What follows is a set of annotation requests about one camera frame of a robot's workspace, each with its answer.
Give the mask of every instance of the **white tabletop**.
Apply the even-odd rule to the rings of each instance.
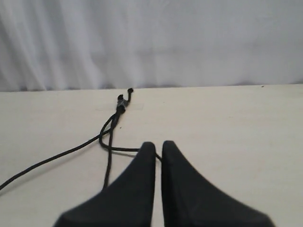
[[[0,93],[0,183],[97,135],[126,90]],[[137,89],[114,145],[174,140],[192,165],[278,227],[303,226],[303,85]],[[113,156],[111,181],[130,163]],[[1,227],[51,227],[101,190],[107,152],[88,148],[0,192]],[[153,226],[163,226],[157,163]]]

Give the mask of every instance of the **white fabric backdrop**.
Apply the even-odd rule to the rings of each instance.
[[[0,90],[303,82],[302,0],[0,0]]]

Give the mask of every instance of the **black pointed object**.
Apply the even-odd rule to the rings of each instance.
[[[274,227],[270,218],[213,186],[173,141],[162,150],[161,191],[165,227]]]
[[[54,227],[150,227],[156,149],[145,142],[122,174],[92,199],[63,213]]]

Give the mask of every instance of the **black wire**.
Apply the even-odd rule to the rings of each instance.
[[[128,89],[128,100],[127,102],[129,103],[130,100],[131,100],[131,93],[133,92],[132,88]],[[39,163],[36,163],[34,165],[32,165],[31,167],[21,171],[20,173],[12,176],[11,178],[9,178],[8,180],[6,180],[3,184],[0,185],[0,191],[5,188],[7,185],[9,185],[11,182],[15,181],[16,179],[18,179],[19,177],[27,174],[28,172],[38,168],[39,166],[42,166],[48,162],[51,162],[51,161],[54,161],[60,157],[63,157],[65,155],[68,155],[70,153],[73,153],[77,150],[80,150],[82,148],[84,148],[85,146],[89,145],[90,143],[96,141],[97,139],[99,139],[99,144],[101,145],[102,148],[104,149],[107,149],[108,150],[108,158],[107,158],[107,169],[106,169],[106,173],[105,173],[105,178],[104,178],[104,184],[103,184],[103,189],[105,189],[107,186],[108,186],[108,182],[109,182],[109,175],[110,175],[110,170],[111,170],[111,165],[112,165],[112,151],[115,150],[115,151],[127,151],[127,152],[138,152],[139,149],[138,148],[115,148],[115,147],[112,147],[112,143],[113,143],[113,134],[114,134],[114,129],[115,127],[117,126],[118,124],[118,121],[120,119],[120,116],[122,113],[125,112],[125,109],[124,108],[119,108],[117,107],[116,109],[116,113],[113,114],[106,122],[105,124],[103,125],[101,131],[100,131],[100,134],[95,136],[94,138],[91,138],[90,140],[86,141],[85,143],[75,147],[75,148],[72,148],[72,149],[69,149],[65,152],[62,152],[58,155],[55,155],[53,157],[50,157],[44,161],[41,161]],[[111,123],[110,125],[110,128],[108,130],[105,130],[105,128],[109,125],[109,123]],[[109,133],[109,142],[108,142],[108,145],[105,144],[103,142],[103,136],[108,134]],[[161,161],[161,157],[156,153],[156,157],[158,160]]]

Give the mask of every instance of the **black cord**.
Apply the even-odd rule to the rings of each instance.
[[[120,119],[120,116],[121,114],[123,114],[125,112],[125,108],[128,106],[128,104],[130,103],[131,101],[131,93],[133,92],[134,90],[132,88],[128,89],[128,100],[124,100],[123,99],[123,95],[119,95],[118,97],[118,106],[116,108],[116,113],[113,114],[106,122],[105,124],[103,125],[101,131],[100,131],[100,134],[95,136],[94,138],[91,138],[90,140],[86,141],[85,143],[75,147],[75,148],[72,148],[72,149],[69,149],[65,152],[62,152],[58,155],[55,155],[53,157],[50,157],[44,161],[41,161],[39,163],[36,163],[34,165],[32,165],[31,167],[21,171],[20,173],[14,175],[13,177],[9,178],[7,181],[5,181],[3,184],[0,185],[0,191],[5,188],[7,185],[9,185],[11,182],[15,181],[16,179],[18,179],[19,177],[27,174],[28,172],[38,168],[39,166],[42,166],[46,163],[49,163],[51,161],[54,161],[60,157],[63,157],[65,155],[68,155],[70,153],[73,153],[77,150],[80,150],[84,147],[86,147],[87,145],[91,144],[92,142],[96,141],[97,139],[99,139],[99,144],[101,145],[102,148],[104,149],[107,149],[108,150],[108,158],[107,158],[107,169],[106,169],[106,173],[105,173],[105,178],[104,178],[104,184],[103,184],[103,189],[105,189],[107,186],[108,186],[108,181],[109,181],[109,175],[110,175],[110,170],[111,170],[111,165],[112,165],[112,151],[113,150],[116,150],[116,151],[128,151],[128,152],[137,152],[139,151],[138,148],[115,148],[115,147],[112,147],[112,143],[113,143],[113,134],[114,134],[114,129],[115,127],[117,126],[118,124],[118,121]],[[110,128],[108,130],[105,130],[105,128],[110,124]],[[105,136],[106,134],[109,133],[109,142],[108,142],[108,145],[105,144],[103,142],[103,136]],[[156,154],[156,157],[158,160],[161,161],[161,157]]]

